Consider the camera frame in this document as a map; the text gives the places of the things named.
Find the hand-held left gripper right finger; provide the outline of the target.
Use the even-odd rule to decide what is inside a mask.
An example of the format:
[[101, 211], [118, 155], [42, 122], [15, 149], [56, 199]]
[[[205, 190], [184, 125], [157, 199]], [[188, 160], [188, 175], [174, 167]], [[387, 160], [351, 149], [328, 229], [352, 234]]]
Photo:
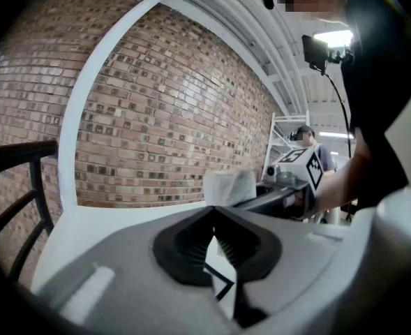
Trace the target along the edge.
[[245, 284], [266, 278], [278, 263], [282, 246], [272, 232], [215, 208], [211, 239], [214, 298], [226, 318], [248, 328], [267, 317], [251, 305]]

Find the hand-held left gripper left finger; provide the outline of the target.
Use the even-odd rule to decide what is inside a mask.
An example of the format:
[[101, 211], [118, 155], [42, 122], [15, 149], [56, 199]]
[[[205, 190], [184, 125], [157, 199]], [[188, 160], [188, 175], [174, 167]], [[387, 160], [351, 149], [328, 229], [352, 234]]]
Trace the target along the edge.
[[205, 207], [194, 211], [155, 236], [152, 251], [156, 262], [177, 283], [211, 285], [211, 276], [204, 270], [204, 264], [214, 236], [215, 210]]

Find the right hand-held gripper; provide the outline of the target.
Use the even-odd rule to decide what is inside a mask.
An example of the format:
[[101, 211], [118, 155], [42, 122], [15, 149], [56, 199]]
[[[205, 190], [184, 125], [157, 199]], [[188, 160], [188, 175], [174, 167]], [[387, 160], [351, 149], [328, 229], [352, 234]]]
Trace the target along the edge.
[[315, 206], [323, 176], [314, 148], [293, 149], [265, 170], [263, 181], [277, 186], [257, 186], [260, 194], [234, 207], [246, 211], [276, 211], [283, 207], [285, 218], [305, 219]]

